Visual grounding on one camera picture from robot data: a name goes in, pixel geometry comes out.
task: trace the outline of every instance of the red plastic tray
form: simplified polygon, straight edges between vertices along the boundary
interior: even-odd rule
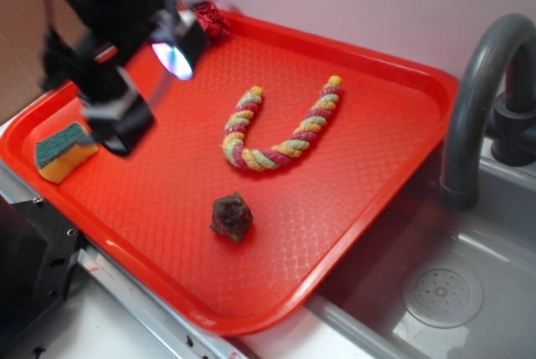
[[[457,88],[438,70],[226,13],[232,37],[175,81],[157,125],[122,159],[104,148],[61,185],[34,165],[35,145],[82,121],[67,85],[26,110],[0,156],[83,233],[170,306],[223,335],[259,331],[299,306],[441,141]],[[149,96],[162,68],[149,48],[127,67]],[[312,147],[274,172],[232,167],[224,125],[252,85],[265,89],[245,144],[293,132],[330,75],[336,113]],[[255,221],[233,243],[209,229],[212,204],[238,191]]]

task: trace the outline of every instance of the yellow sponge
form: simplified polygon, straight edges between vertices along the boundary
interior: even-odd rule
[[[35,161],[39,173],[46,180],[61,183],[72,171],[97,152],[97,145],[81,146],[79,137],[87,135],[80,123],[73,123],[62,131],[37,143]]]

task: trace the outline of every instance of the braided rope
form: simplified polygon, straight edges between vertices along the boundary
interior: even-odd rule
[[[227,160],[235,167],[252,171],[277,169],[298,158],[317,138],[317,133],[327,124],[339,100],[343,80],[332,76],[322,88],[320,98],[307,113],[306,119],[294,130],[289,140],[267,150],[250,150],[244,147],[246,127],[259,110],[263,90],[254,86],[240,99],[233,115],[225,125],[222,147]]]

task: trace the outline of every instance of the sink drain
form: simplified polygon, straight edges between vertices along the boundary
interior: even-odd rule
[[[406,309],[419,321],[437,328],[461,326],[477,315],[482,285],[467,267],[452,260],[414,267],[402,284]]]

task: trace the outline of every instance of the gray sink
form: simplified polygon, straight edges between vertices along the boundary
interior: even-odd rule
[[[317,292],[408,357],[534,358],[536,177],[482,158],[480,202],[453,213],[440,166],[436,152]]]

